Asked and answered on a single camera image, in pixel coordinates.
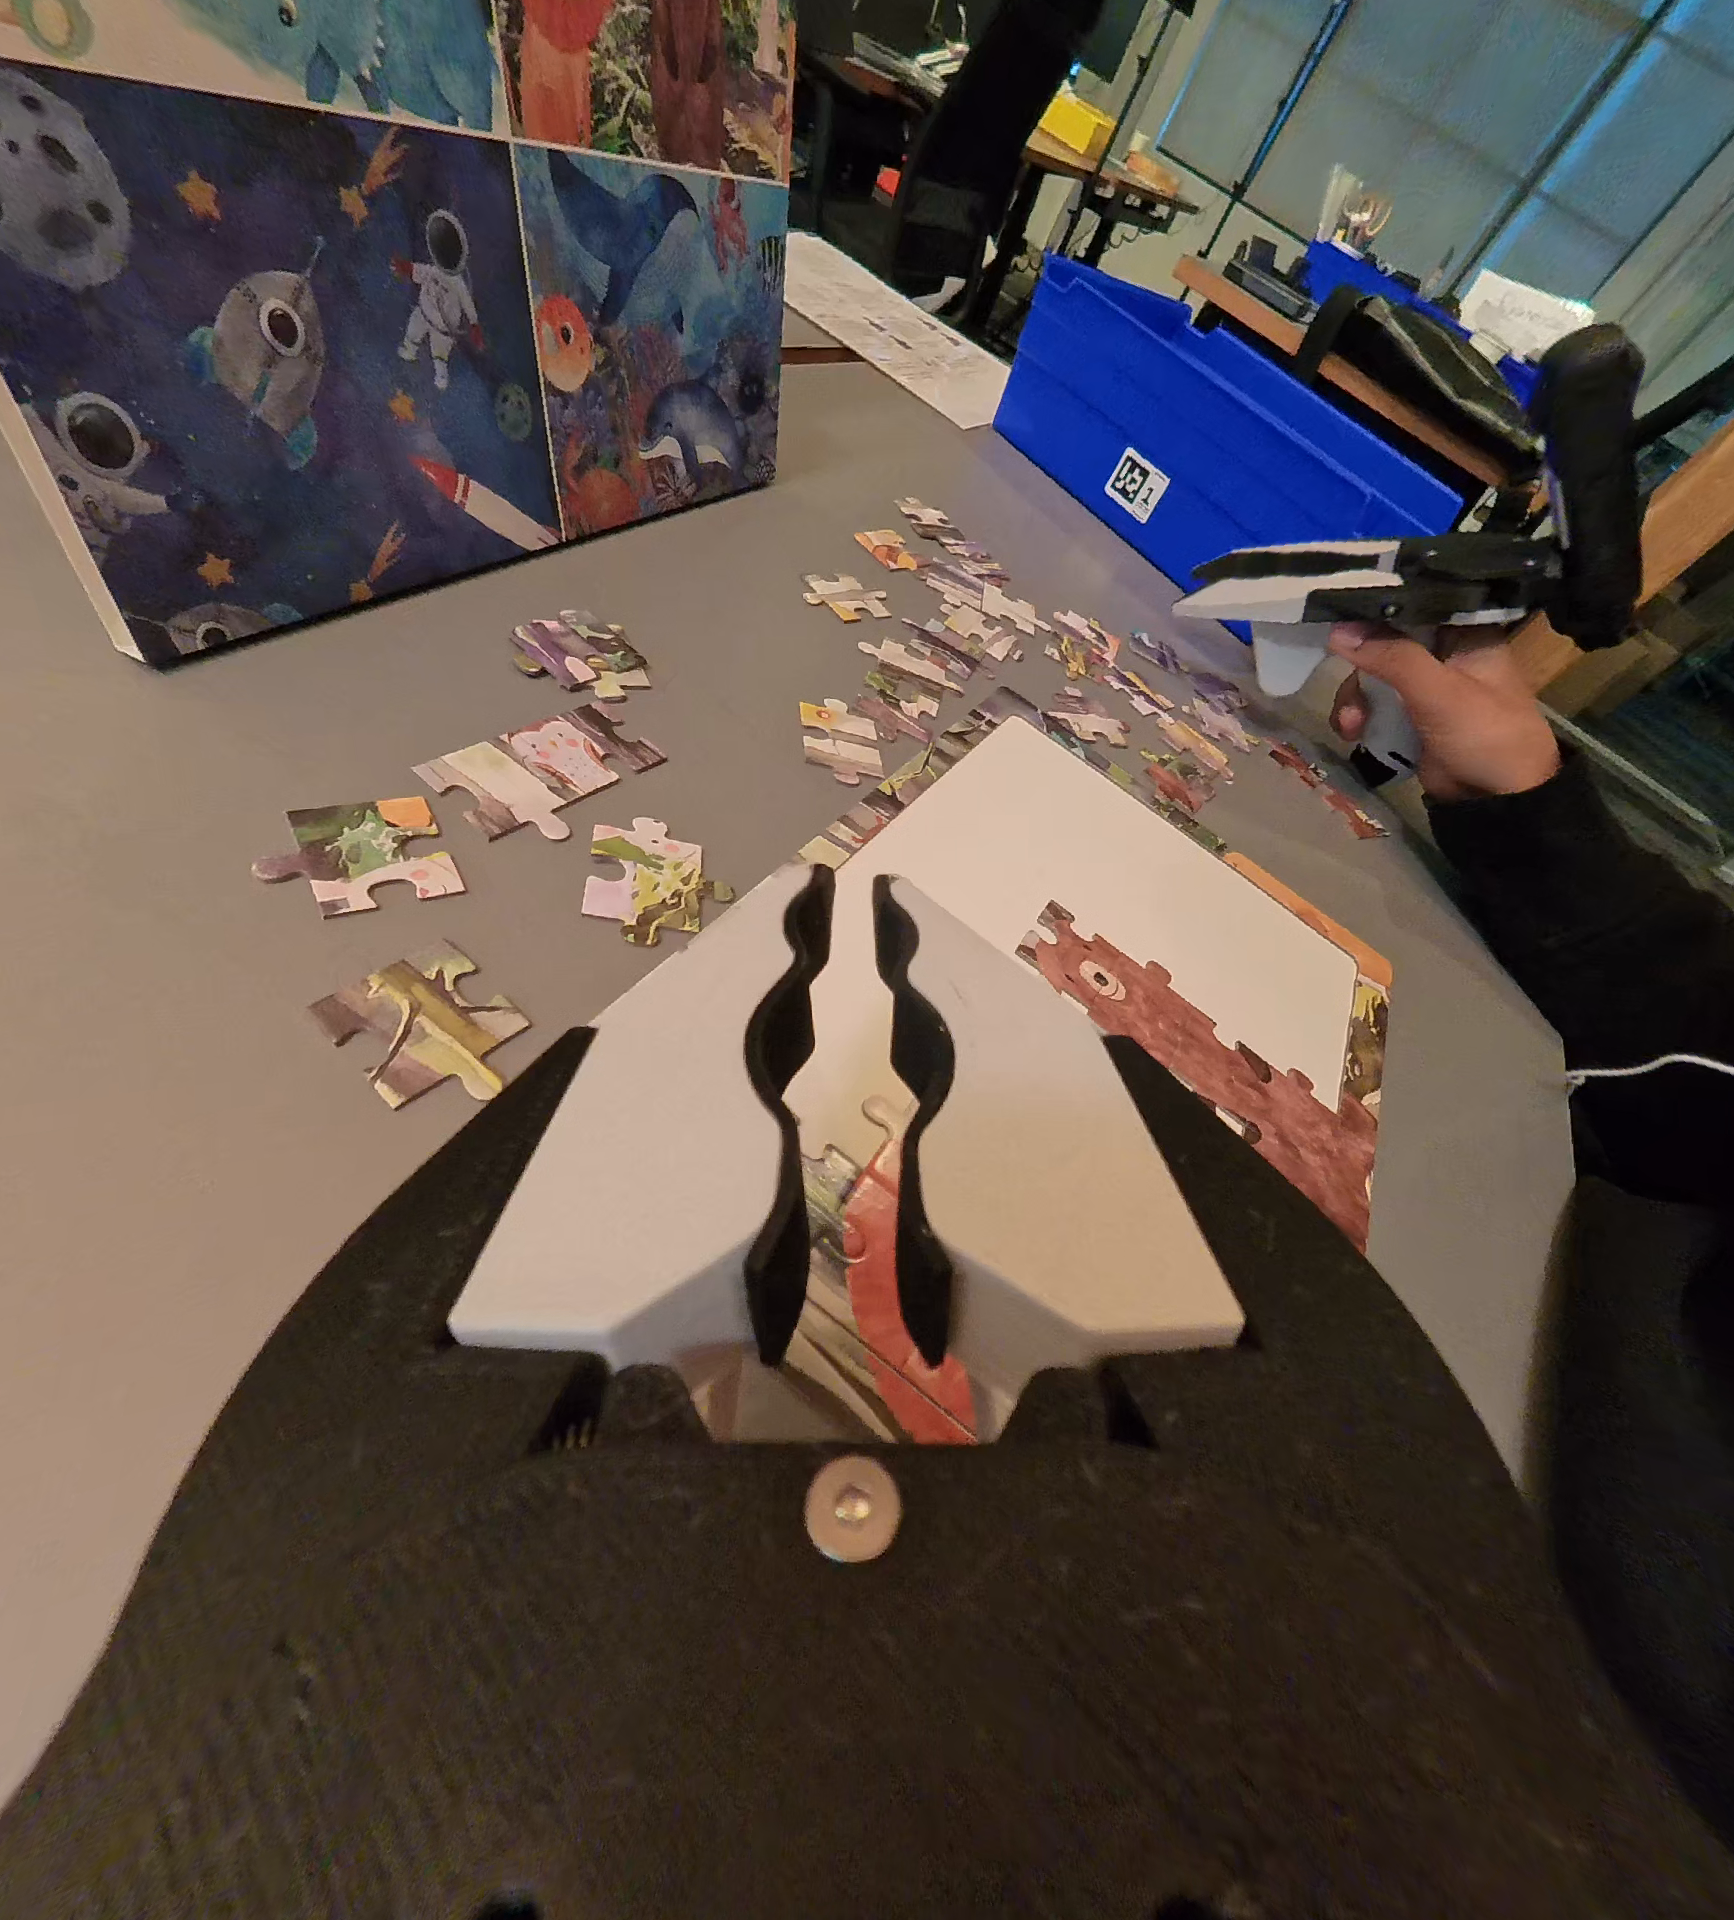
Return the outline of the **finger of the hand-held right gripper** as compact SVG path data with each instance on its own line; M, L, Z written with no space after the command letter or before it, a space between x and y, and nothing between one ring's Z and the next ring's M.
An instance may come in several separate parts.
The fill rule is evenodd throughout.
M1305 540L1230 550L1192 567L1198 594L1323 594L1400 583L1409 540Z
M1232 578L1200 585L1172 606L1176 617L1248 626L1333 626L1388 617L1403 578Z

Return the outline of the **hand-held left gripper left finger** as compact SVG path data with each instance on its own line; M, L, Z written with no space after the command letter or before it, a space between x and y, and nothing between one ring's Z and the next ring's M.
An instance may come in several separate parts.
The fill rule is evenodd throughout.
M816 1046L837 873L791 861L583 1027L567 1089L448 1332L689 1386L779 1370L812 1223L786 1092Z

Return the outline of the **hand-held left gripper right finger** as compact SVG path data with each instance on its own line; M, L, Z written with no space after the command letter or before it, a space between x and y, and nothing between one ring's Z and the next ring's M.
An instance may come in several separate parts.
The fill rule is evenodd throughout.
M1120 1060L1059 990L906 876L872 881L903 1133L900 1288L984 1439L1031 1379L1230 1347L1246 1316Z

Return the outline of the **tree branch puzzle piece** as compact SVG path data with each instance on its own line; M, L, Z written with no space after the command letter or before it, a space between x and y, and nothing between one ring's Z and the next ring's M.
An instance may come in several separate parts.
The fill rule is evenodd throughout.
M369 1080L391 1109L445 1084L457 1084L475 1101L492 1101L504 1092L504 1078L491 1056L533 1025L504 992L486 990L478 961L453 940L367 972L316 998L307 1012L334 1046L379 1041Z

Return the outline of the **lion jigsaw puzzle board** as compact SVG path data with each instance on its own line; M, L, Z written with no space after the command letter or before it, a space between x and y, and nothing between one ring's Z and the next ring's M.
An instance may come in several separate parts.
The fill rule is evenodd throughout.
M832 955L812 987L820 1040L788 1094L806 1156L832 1141L870 1154L865 1101L913 1096L885 1052L880 876L913 880L1046 986L1018 945L1057 902L1082 935L1160 963L1222 1040L1338 1084L1357 955L1023 717L1004 717L837 869Z

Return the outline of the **pile of puzzle pieces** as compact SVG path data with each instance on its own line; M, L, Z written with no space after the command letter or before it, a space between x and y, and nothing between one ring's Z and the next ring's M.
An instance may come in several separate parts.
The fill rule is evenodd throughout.
M1385 832L1310 756L1250 726L1234 678L1190 663L1156 636L1120 636L1093 613L1044 616L951 516L914 496L900 496L897 511L903 527L893 530L931 561L899 574L940 598L937 616L894 631L880 581L805 578L809 606L872 628L859 643L868 663L859 696L801 703L806 762L855 800L805 848L809 861L849 861L1006 717L1020 717L1351 951L1358 972L1392 980L1386 959L1202 822L1232 781L1234 757L1265 749L1360 837ZM491 839L525 826L564 837L568 803L604 792L623 769L644 774L667 759L616 713L625 694L649 688L644 660L623 628L572 607L521 624L514 640L525 671L586 700L424 762L417 776L438 794L470 794L470 824Z

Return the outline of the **person's right forearm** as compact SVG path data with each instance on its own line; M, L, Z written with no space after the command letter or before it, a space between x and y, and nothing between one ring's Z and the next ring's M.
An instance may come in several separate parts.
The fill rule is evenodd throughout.
M1466 912L1575 1069L1590 1163L1734 1209L1734 912L1636 844L1565 757L1518 794L1431 801Z

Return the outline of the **person's right hand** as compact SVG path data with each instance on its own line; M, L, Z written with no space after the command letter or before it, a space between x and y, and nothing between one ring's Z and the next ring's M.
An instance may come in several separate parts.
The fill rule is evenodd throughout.
M1330 653L1349 667L1334 690L1334 732L1360 752L1375 694L1395 696L1416 740L1413 772L1427 801L1518 796L1558 772L1558 740L1502 628L1449 626L1427 637L1338 622Z

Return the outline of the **joined brown bear puzzle section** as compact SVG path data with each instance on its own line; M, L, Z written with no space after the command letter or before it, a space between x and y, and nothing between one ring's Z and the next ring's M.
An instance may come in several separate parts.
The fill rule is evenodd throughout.
M1357 973L1343 1063L1336 1086L1327 1087L1301 1068L1281 1068L1250 1043L1222 1037L1217 1019L1176 990L1162 963L1082 934L1059 902L1046 902L1016 955L1102 1034L1140 1043L1354 1249L1366 1252L1391 1013L1382 977Z

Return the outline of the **blue bin with white label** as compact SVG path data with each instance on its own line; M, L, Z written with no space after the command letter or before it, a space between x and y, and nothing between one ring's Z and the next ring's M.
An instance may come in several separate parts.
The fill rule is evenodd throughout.
M1382 428L1186 304L1062 256L996 411L1006 443L1181 592L1238 547L1452 530L1481 481Z

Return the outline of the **wooden top desk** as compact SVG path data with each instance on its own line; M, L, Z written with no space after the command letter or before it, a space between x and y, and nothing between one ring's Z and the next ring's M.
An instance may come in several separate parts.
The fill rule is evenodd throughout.
M1090 157L1038 127L1023 149L1020 191L1029 207L1046 181L1059 181L1067 200L1043 243L1044 256L1072 256L1075 242L1082 237L1079 258L1090 267L1102 262L1123 231L1168 233L1176 222L1205 211L1170 172L1156 176L1150 163L1131 157Z

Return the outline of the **orange corner puzzle piece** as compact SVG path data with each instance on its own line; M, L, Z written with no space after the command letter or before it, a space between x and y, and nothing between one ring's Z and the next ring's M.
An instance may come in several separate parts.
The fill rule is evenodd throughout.
M257 858L250 873L263 883L305 880L326 920L374 909L385 883L409 883L419 900L469 890L454 858L431 845L442 830L421 796L290 808L284 818L292 850Z

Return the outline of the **laminated instruction sheet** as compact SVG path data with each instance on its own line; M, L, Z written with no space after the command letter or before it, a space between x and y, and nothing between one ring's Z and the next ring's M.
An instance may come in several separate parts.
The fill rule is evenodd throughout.
M995 423L1009 366L829 239L788 229L784 301L957 428Z

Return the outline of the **black tall back chair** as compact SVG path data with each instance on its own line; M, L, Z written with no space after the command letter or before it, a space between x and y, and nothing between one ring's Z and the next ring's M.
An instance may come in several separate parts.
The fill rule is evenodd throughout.
M903 162L880 275L920 300L961 283L984 324L1037 196L1026 145L1100 21L1102 1L999 1Z

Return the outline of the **space print puzzle box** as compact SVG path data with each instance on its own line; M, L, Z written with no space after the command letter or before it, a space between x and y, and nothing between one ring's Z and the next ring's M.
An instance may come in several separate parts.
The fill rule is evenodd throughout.
M0 428L177 660L777 475L795 4L0 4Z

